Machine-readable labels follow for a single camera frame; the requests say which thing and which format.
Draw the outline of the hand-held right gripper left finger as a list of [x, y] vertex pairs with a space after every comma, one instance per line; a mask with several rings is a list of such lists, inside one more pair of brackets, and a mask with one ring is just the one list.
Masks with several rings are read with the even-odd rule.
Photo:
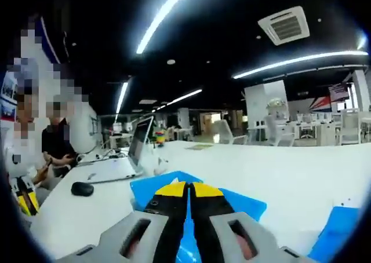
[[133, 211], [59, 262], [175, 262], [187, 216], [186, 182], [156, 191], [143, 211]]

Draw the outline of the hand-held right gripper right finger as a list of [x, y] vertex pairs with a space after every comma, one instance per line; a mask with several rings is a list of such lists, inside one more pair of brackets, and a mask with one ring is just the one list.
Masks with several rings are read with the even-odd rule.
[[193, 182], [190, 206], [202, 262], [313, 262], [279, 247], [269, 230], [245, 212], [236, 212], [218, 188]]

